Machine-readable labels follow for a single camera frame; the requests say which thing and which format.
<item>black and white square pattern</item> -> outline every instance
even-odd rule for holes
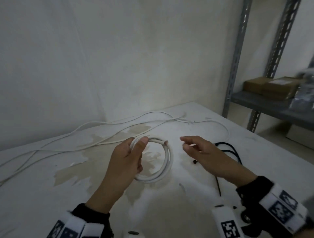
[[[57,221],[47,238],[56,238],[64,227],[64,223],[60,220]]]
[[[279,197],[293,210],[296,210],[296,208],[298,207],[299,203],[293,197],[291,197],[285,190],[281,192]]]
[[[285,224],[294,215],[293,212],[291,212],[287,207],[285,207],[280,201],[276,201],[268,210],[282,224]]]
[[[235,221],[225,221],[221,223],[222,230],[225,233],[226,238],[238,238],[241,237],[238,231],[238,228],[235,225]]]
[[[60,238],[77,238],[78,236],[77,232],[66,227],[64,228]]]

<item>thin white cord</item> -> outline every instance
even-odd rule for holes
[[[149,136],[146,135],[149,138],[149,142],[155,142],[158,144],[161,144],[162,147],[165,150],[165,159],[164,162],[161,166],[161,168],[153,173],[151,176],[144,176],[141,174],[137,174],[135,176],[135,180],[139,181],[139,182],[143,182],[143,183],[155,183],[161,179],[163,179],[167,173],[170,171],[172,163],[173,163],[173,152],[172,152],[172,148],[169,145],[168,141],[160,138],[160,137],[156,137],[156,136]],[[133,150],[134,146],[136,145],[136,143],[142,138],[143,136],[140,135],[138,137],[136,137],[131,145],[130,148]]]
[[[90,145],[88,145],[88,146],[81,147],[81,148],[78,148],[78,149],[70,149],[70,150],[56,150],[56,149],[55,149],[55,150],[54,150],[54,149],[45,149],[45,148],[44,148],[45,146],[51,144],[52,142],[55,142],[55,141],[57,141],[57,140],[66,138],[66,137],[68,137],[68,136],[74,134],[74,133],[75,133],[76,131],[78,131],[81,127],[83,127],[83,126],[85,126],[85,125],[87,125],[87,124],[90,124],[90,123],[102,123],[102,124],[106,124],[106,125],[124,124],[124,123],[127,123],[127,122],[131,122],[131,121],[133,121],[133,120],[136,120],[136,119],[138,119],[138,118],[140,118],[140,117],[142,117],[142,116],[144,116],[144,115],[146,115],[146,114],[153,113],[153,112],[159,112],[159,113],[167,114],[167,115],[171,116],[171,119],[167,119],[167,120],[152,120],[152,121],[141,122],[141,123],[129,125],[129,126],[127,126],[126,128],[123,128],[123,129],[119,130],[119,131],[116,132],[115,134],[113,134],[113,135],[111,135],[111,136],[109,136],[109,137],[107,137],[107,138],[105,138],[105,139],[102,139],[102,140],[100,140],[100,141],[98,141],[98,142],[95,142],[95,143],[93,143],[93,144],[90,144]],[[86,123],[80,125],[79,127],[77,127],[74,131],[70,132],[69,134],[66,134],[66,135],[64,135],[64,136],[62,136],[62,137],[59,137],[59,138],[57,138],[57,139],[54,139],[54,140],[52,140],[52,141],[50,141],[50,142],[44,144],[43,146],[41,146],[39,149],[31,150],[31,151],[25,152],[25,153],[23,153],[23,154],[17,155],[17,156],[15,156],[15,157],[9,159],[8,161],[2,163],[2,164],[0,165],[0,167],[2,167],[3,165],[9,163],[10,161],[12,161],[12,160],[14,160],[14,159],[16,159],[16,158],[18,158],[18,157],[20,157],[20,156],[22,156],[22,155],[25,155],[25,154],[31,152],[31,155],[30,155],[30,156],[27,158],[27,160],[15,171],[14,174],[12,174],[12,175],[9,176],[8,178],[6,178],[6,179],[0,181],[0,187],[1,187],[5,182],[7,182],[7,181],[10,180],[11,178],[15,177],[16,175],[18,175],[20,172],[24,171],[25,169],[29,168],[29,167],[32,166],[33,164],[35,164],[35,163],[37,163],[37,162],[39,162],[39,161],[41,161],[41,160],[43,160],[43,159],[49,158],[49,157],[51,157],[51,156],[53,156],[53,155],[61,154],[61,153],[64,153],[64,152],[72,152],[72,151],[84,150],[84,149],[87,149],[87,148],[90,148],[90,147],[93,147],[93,146],[97,146],[97,145],[113,144],[113,143],[122,142],[122,141],[124,141],[125,139],[121,139],[121,140],[117,140],[117,141],[110,141],[110,142],[103,142],[103,141],[104,141],[104,140],[107,140],[107,139],[109,139],[109,138],[111,138],[111,137],[113,137],[113,136],[116,135],[117,133],[119,133],[119,132],[121,132],[121,131],[123,131],[123,130],[125,130],[125,129],[131,127],[131,126],[135,126],[135,125],[139,125],[139,124],[143,124],[143,123],[162,121],[162,123],[160,123],[160,124],[158,124],[158,125],[156,125],[156,126],[153,126],[153,127],[149,128],[148,130],[143,131],[143,132],[141,132],[141,133],[135,135],[134,137],[140,136],[140,135],[142,135],[142,134],[144,134],[144,133],[146,133],[146,132],[148,132],[148,131],[150,131],[150,130],[156,128],[157,126],[160,126],[161,124],[163,124],[163,123],[165,123],[165,122],[172,121],[172,120],[176,120],[176,121],[183,122],[183,123],[215,122],[215,123],[217,123],[217,124],[222,125],[222,126],[226,129],[226,131],[227,131],[227,133],[228,133],[228,136],[227,136],[227,138],[225,139],[225,141],[228,141],[229,138],[230,138],[230,132],[229,132],[228,128],[227,128],[224,124],[222,124],[221,122],[219,122],[219,121],[212,120],[212,119],[207,119],[207,120],[198,121],[198,122],[197,122],[197,121],[193,121],[193,122],[192,122],[192,121],[180,120],[180,118],[182,118],[183,116],[181,116],[181,117],[176,117],[176,118],[175,118],[175,117],[173,117],[172,115],[170,115],[169,113],[166,113],[166,112],[163,112],[163,111],[150,111],[150,112],[146,112],[146,113],[144,113],[144,114],[142,114],[142,115],[139,115],[138,117],[133,118],[133,119],[131,119],[131,120],[129,120],[129,121],[126,121],[126,122],[116,122],[116,123],[114,123],[114,122],[99,122],[99,121],[86,122]],[[41,151],[41,150],[54,151],[54,152],[59,152],[59,153],[56,153],[56,154],[49,155],[49,156],[46,156],[46,157],[44,157],[44,158],[41,158],[41,159],[39,159],[39,160],[37,160],[37,161],[31,163],[30,165],[26,166],[25,168],[21,169],[38,151]],[[171,147],[168,146],[168,150],[169,150],[169,152],[172,154],[172,149],[171,149]],[[166,170],[166,171],[165,171],[165,174],[170,170],[171,165],[172,165],[172,162],[170,162],[169,165],[170,165],[170,166],[166,166],[166,167],[165,167],[165,170]]]

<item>floor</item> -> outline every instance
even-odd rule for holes
[[[271,131],[262,132],[259,135],[314,165],[314,150],[286,138],[288,130],[289,126],[281,126]]]

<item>white table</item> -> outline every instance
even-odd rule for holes
[[[258,175],[281,184],[299,201],[314,194],[314,166],[256,134],[236,125],[196,103],[186,103],[163,110],[173,116],[186,113],[186,119],[207,118],[224,123],[231,133],[228,141],[238,151],[243,165]],[[50,144],[49,148],[76,148],[119,131],[126,125],[166,119],[161,113],[147,114],[133,122],[114,126],[97,126]],[[117,134],[110,140],[128,138],[156,125],[146,123]],[[111,227],[115,237],[123,230],[140,229],[146,237],[218,237],[211,215],[214,205],[227,203],[243,210],[235,186],[219,179],[224,201],[219,197],[215,178],[200,164],[193,164],[182,150],[180,136],[199,135],[212,142],[226,138],[225,129],[213,122],[166,122],[148,134],[166,138],[173,147],[174,163],[168,176],[156,184],[134,181],[111,210]],[[52,139],[1,151],[1,162],[20,153],[39,148]],[[65,210],[86,202],[101,182],[116,144],[63,153],[42,160],[23,171],[0,188],[0,237],[46,237]],[[163,149],[149,143],[143,154],[144,174],[158,169]],[[42,151],[38,160],[51,152]],[[25,161],[22,156],[0,168],[0,180],[11,175]]]

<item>brown box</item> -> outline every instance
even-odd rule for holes
[[[243,90],[252,93],[262,94],[263,85],[272,80],[273,80],[272,78],[266,77],[259,77],[247,80],[243,84]]]
[[[262,95],[274,100],[286,100],[293,98],[304,79],[282,77],[263,85]]]

